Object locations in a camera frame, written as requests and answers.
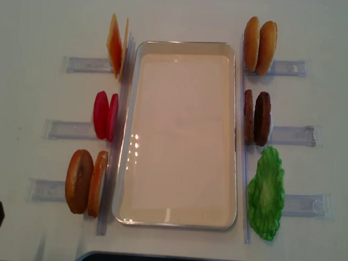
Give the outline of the bread slice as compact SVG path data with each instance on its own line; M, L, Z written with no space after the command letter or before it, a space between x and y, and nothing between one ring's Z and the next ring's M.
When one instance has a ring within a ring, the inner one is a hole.
M88 216L97 218L100 212L101 191L104 183L104 175L107 169L108 152L100 151L95 162L88 198Z
M77 150L70 159L65 182L65 198L73 214L84 214L88 206L89 187L94 169L91 154Z

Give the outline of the red tomato slice right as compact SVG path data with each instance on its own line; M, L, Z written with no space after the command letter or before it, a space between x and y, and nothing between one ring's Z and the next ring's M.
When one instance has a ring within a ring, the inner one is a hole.
M109 112L106 124L106 139L108 142L112 142L114 139L114 125L116 124L116 118L119 107L119 95L113 94L109 106Z

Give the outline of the red tomato slice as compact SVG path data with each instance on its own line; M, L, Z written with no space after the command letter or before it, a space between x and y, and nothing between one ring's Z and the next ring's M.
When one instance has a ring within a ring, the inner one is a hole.
M104 91L97 93L93 106L93 121L95 134L99 139L105 139L109 107L107 94Z
M106 124L106 139L108 142L112 142L114 139L114 125L116 124L116 118L119 107L119 95L113 94L109 106L109 112Z

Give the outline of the red tomato slice left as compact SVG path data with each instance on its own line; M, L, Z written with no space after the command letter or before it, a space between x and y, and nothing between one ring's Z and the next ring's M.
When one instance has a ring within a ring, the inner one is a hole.
M105 139L109 107L107 94L104 91L97 93L93 106L93 121L95 134L99 139Z

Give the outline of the brown meat patty left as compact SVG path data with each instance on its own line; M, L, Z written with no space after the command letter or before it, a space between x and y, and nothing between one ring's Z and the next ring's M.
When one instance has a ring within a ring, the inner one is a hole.
M244 140L246 145L254 143L254 110L253 93L250 89L245 90L244 94Z

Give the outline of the brown meat patty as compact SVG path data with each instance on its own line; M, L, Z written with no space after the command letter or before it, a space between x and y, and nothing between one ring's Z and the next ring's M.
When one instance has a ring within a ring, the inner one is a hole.
M254 143L254 110L253 93L250 89L245 90L244 94L244 140L246 145Z
M271 100L267 92L262 91L256 100L254 112L254 141L256 145L266 145L271 129Z

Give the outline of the brown meat patty right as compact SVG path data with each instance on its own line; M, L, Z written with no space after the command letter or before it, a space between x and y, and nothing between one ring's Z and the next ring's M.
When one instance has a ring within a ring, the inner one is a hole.
M254 141L256 145L266 145L271 129L271 100L267 92L262 91L256 100L254 112Z

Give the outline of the orange cheese slice left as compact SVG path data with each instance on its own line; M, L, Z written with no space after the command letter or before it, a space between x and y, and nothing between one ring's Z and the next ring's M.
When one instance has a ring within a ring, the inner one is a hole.
M114 76L117 79L122 65L122 42L115 13L112 15L110 30L108 31L107 50L113 67Z

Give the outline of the yellow cheese slice right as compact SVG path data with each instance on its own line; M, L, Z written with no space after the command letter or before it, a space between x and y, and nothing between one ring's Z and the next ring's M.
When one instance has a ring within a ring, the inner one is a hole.
M123 74L124 65L125 65L126 48L127 48L127 42L128 42L128 31L129 31L129 17L127 17L127 20L126 20L125 38L123 41L123 49L122 49L122 64L120 65L120 73L118 77L120 83L122 81L122 74Z

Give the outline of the green lettuce leaf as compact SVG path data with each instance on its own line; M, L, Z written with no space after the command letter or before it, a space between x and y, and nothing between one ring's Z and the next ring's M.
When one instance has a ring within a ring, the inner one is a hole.
M274 240L281 224L285 206L284 175L279 151L272 146L264 148L247 194L250 226L266 241Z

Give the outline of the white rectangular metal tray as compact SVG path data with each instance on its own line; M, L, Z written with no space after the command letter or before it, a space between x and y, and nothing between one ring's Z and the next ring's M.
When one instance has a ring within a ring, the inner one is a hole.
M234 50L146 41L133 60L114 217L124 225L229 228L237 214Z

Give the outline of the bun slice top right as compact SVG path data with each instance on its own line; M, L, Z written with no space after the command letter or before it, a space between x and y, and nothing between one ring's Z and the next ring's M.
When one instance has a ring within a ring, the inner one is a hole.
M267 21L260 28L260 44L256 72L258 75L267 74L274 59L277 45L278 30L274 21Z

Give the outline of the bun slice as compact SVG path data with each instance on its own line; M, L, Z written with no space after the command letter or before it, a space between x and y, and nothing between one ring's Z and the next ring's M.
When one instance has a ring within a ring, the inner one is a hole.
M274 21L267 21L260 28L260 44L256 72L258 75L267 74L274 59L277 45L278 30Z
M260 23L257 16L252 17L244 30L244 63L249 72L254 72L258 61L260 44Z

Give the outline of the bun slice top left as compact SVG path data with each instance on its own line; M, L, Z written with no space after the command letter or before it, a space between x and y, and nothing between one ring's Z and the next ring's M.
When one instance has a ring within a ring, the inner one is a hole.
M252 17L244 30L244 63L249 72L254 72L258 61L260 44L260 23L257 16Z

